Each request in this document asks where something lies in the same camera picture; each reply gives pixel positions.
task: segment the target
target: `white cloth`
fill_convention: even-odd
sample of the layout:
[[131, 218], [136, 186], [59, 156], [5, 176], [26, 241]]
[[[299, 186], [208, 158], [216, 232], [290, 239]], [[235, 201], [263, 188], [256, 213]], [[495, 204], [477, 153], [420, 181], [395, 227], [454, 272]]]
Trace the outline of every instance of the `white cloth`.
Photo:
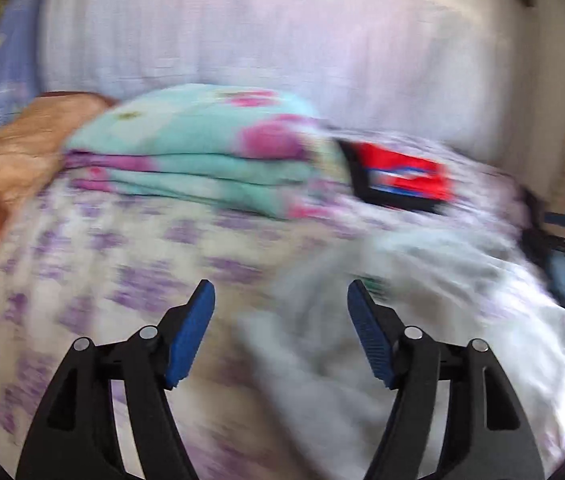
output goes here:
[[292, 91], [343, 128], [498, 160], [516, 0], [46, 0], [46, 89], [127, 99], [200, 82]]
[[[405, 324], [442, 342], [491, 345], [549, 476], [565, 456], [565, 310], [520, 261], [493, 233], [407, 228], [329, 248], [274, 281], [271, 310], [244, 315], [238, 333], [259, 386], [320, 473], [364, 476], [394, 398], [373, 377], [347, 312], [347, 287], [361, 277]], [[421, 474], [437, 466], [447, 403], [439, 383]]]

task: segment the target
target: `floral blanket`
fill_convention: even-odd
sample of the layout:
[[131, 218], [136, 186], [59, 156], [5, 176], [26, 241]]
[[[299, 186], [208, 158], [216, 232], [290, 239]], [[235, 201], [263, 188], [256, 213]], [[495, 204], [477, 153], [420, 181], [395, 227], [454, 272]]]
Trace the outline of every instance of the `floral blanket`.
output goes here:
[[[445, 216], [384, 210], [343, 198], [333, 214], [281, 222], [169, 198], [117, 196], [58, 177], [21, 212], [0, 247], [0, 463], [14, 474], [32, 416], [54, 370], [80, 335], [124, 340], [184, 303], [202, 278], [216, 310], [187, 380], [168, 400], [202, 480], [302, 479], [250, 378], [236, 315], [258, 308], [270, 280], [316, 248], [405, 224], [480, 225], [515, 236], [516, 188], [492, 168], [433, 143], [383, 142], [447, 164], [456, 200]], [[127, 470], [142, 472], [124, 388], [113, 385]]]

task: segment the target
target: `silver screw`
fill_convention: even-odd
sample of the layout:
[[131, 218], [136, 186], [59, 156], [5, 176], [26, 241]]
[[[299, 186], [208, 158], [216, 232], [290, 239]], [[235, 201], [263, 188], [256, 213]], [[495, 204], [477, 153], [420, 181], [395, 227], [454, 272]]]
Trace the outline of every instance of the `silver screw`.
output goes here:
[[158, 329], [155, 326], [144, 326], [140, 329], [140, 337], [143, 339], [153, 339], [158, 335]]
[[420, 330], [416, 326], [408, 326], [405, 328], [405, 336], [408, 339], [421, 339], [422, 338], [422, 330]]
[[78, 352], [82, 352], [83, 350], [86, 350], [89, 348], [89, 339], [87, 339], [86, 337], [81, 337], [80, 339], [76, 339], [74, 341], [74, 350], [77, 350]]
[[471, 342], [471, 346], [474, 350], [477, 350], [479, 352], [486, 352], [489, 349], [489, 345], [483, 339], [474, 339]]

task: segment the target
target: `ridged blue rubber pad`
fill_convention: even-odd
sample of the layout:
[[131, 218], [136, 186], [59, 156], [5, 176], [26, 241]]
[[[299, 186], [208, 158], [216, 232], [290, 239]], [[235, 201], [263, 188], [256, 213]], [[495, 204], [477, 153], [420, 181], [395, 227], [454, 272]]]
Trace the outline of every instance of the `ridged blue rubber pad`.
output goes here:
[[216, 304], [216, 290], [211, 283], [207, 282], [198, 292], [194, 304], [190, 306], [187, 317], [171, 343], [165, 379], [168, 386], [173, 388], [189, 375]]
[[383, 381], [387, 388], [390, 388], [394, 377], [392, 348], [359, 286], [362, 285], [357, 285], [357, 282], [349, 285], [347, 292], [349, 315], [365, 354], [367, 354], [367, 361], [371, 365], [373, 374], [377, 379]]

